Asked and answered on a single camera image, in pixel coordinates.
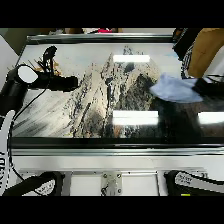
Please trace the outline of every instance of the white circle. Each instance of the white circle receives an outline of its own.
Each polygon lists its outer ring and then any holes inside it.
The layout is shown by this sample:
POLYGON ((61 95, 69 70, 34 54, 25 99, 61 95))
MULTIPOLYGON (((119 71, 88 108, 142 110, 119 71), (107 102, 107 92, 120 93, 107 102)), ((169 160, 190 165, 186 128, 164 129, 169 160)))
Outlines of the white circle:
POLYGON ((28 66, 19 67, 18 75, 26 83, 33 83, 38 78, 38 75, 28 66))

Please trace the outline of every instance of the black border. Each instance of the black border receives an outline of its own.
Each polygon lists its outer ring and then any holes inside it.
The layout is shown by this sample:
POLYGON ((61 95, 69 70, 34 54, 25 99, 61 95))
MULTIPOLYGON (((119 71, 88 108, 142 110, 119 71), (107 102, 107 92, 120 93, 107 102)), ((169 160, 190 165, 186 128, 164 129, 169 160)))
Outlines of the black border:
MULTIPOLYGON (((172 43, 172 35, 156 34, 76 34, 28 36, 26 45, 79 43, 172 43)), ((217 148, 224 146, 222 137, 201 138, 49 138, 13 137, 13 149, 146 149, 146 148, 217 148)))

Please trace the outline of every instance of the blue cloth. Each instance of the blue cloth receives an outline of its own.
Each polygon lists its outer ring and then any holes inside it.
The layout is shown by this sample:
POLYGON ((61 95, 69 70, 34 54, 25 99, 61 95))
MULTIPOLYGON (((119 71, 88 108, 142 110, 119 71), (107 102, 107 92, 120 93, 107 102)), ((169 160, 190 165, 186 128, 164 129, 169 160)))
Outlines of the blue cloth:
POLYGON ((177 79, 163 73, 158 82, 150 88, 153 95, 165 101, 177 103, 202 102, 203 98, 192 90, 197 79, 177 79))

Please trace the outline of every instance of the brown cloth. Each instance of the brown cloth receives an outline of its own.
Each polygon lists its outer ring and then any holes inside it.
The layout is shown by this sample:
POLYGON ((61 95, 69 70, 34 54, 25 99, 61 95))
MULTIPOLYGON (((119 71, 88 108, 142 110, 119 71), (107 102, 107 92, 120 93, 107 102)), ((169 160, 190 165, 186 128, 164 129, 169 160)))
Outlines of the brown cloth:
POLYGON ((195 39, 188 74, 201 78, 224 45, 224 28, 203 28, 195 39))

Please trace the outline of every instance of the robotic arm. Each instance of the robotic arm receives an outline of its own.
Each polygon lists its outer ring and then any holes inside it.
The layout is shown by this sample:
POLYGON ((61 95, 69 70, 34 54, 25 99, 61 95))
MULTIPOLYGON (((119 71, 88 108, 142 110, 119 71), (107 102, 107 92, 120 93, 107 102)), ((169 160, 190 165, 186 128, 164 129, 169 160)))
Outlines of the robotic arm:
POLYGON ((51 46, 43 54, 39 62, 44 72, 34 71, 22 64, 11 70, 0 92, 0 195, 7 188, 11 166, 9 151, 9 133, 14 120, 20 115, 28 89, 49 89, 51 91, 69 92, 78 88, 76 77, 60 77, 54 75, 53 57, 57 48, 51 46))

